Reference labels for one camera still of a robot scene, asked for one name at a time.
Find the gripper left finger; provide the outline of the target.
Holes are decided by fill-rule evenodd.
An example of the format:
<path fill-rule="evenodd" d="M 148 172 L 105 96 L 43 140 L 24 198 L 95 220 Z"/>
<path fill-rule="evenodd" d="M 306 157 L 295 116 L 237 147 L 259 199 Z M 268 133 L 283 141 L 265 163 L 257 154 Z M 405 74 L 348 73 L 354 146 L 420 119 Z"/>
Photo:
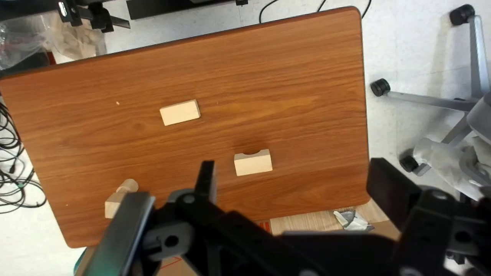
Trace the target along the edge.
<path fill-rule="evenodd" d="M 236 211 L 214 203 L 215 162 L 203 161 L 195 187 L 173 192 L 151 215 L 143 236 L 153 262 L 180 256 L 198 276 L 281 276 L 265 246 L 270 232 Z"/>

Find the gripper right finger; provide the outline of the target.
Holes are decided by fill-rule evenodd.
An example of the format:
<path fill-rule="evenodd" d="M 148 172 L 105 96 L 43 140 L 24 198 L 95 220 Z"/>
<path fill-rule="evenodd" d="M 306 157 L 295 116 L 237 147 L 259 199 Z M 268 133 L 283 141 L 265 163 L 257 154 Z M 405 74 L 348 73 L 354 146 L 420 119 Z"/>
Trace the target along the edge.
<path fill-rule="evenodd" d="M 476 205 L 414 184 L 384 158 L 369 162 L 367 192 L 400 231 L 386 274 L 456 276 L 447 253 L 470 262 L 464 276 L 491 276 L 491 188 Z"/>

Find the notched wooden block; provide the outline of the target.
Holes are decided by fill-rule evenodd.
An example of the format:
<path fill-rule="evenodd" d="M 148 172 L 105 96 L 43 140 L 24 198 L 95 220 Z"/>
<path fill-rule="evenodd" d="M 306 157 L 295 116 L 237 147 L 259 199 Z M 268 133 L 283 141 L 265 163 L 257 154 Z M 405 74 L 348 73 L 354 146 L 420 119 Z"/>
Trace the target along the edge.
<path fill-rule="evenodd" d="M 272 159 L 269 149 L 255 154 L 235 154 L 234 166 L 237 176 L 252 175 L 272 171 Z"/>

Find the wooden block with round peg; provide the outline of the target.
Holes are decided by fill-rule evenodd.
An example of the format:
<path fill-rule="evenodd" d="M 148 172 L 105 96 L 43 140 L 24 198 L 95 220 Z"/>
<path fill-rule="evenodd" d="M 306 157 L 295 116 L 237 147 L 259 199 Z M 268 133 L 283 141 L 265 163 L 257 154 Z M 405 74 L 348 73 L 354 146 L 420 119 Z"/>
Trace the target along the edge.
<path fill-rule="evenodd" d="M 121 202 L 128 193 L 137 192 L 139 185 L 134 179 L 126 179 L 117 189 L 112 193 L 104 203 L 104 217 L 106 219 L 114 218 Z"/>

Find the rectangular wooden block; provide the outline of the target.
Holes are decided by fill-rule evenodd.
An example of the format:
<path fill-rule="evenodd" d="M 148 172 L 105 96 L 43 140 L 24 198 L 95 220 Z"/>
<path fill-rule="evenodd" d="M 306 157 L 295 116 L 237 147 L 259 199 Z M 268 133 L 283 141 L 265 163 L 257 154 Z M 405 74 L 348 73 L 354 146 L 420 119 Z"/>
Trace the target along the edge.
<path fill-rule="evenodd" d="M 159 109 L 165 126 L 195 120 L 201 117 L 196 99 L 185 101 Z"/>

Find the crumpled silver wrapper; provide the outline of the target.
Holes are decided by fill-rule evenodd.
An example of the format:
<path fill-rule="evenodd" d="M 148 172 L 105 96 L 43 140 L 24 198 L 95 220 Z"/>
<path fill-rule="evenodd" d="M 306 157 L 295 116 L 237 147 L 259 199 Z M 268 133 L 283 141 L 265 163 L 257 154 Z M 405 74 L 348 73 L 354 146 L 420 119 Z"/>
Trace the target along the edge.
<path fill-rule="evenodd" d="M 344 230 L 370 232 L 375 229 L 355 210 L 333 211 L 333 215 Z"/>

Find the cardboard box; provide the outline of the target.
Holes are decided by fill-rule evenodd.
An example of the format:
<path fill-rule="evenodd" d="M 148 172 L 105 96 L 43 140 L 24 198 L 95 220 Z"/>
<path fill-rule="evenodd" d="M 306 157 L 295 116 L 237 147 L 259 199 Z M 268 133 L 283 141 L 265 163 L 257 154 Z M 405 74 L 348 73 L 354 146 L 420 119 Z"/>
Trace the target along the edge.
<path fill-rule="evenodd" d="M 348 208 L 338 209 L 338 212 L 355 211 L 359 216 L 364 218 L 373 226 L 373 233 L 391 238 L 398 239 L 399 230 L 388 220 L 382 210 L 373 200 L 366 204 Z M 284 231 L 336 231 L 342 230 L 334 211 L 320 211 L 308 214 L 292 215 L 282 218 L 272 218 L 270 220 L 261 220 L 256 222 L 260 227 L 273 235 L 282 234 Z M 194 271 L 180 257 L 167 258 L 163 260 L 161 269 L 156 276 L 196 276 Z"/>

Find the grey office chair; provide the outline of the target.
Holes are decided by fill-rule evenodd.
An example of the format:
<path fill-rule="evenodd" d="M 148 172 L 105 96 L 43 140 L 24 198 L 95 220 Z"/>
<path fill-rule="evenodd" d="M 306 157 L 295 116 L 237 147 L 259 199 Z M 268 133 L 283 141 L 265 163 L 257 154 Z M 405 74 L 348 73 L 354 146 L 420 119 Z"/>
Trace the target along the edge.
<path fill-rule="evenodd" d="M 491 184 L 491 1 L 416 2 L 401 20 L 395 61 L 401 72 L 370 77 L 367 93 L 393 108 L 395 167 L 418 185 L 478 199 L 481 183 L 463 175 L 467 147 L 485 155 Z"/>

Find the clear plastic bag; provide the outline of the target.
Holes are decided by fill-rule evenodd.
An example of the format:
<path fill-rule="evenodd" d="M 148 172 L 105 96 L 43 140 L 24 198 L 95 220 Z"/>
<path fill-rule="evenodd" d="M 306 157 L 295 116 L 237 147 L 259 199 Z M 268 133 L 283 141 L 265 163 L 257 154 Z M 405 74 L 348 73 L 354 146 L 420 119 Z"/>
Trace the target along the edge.
<path fill-rule="evenodd" d="M 0 70 L 46 52 L 69 61 L 91 58 L 105 53 L 105 38 L 87 20 L 73 27 L 54 13 L 0 21 Z"/>

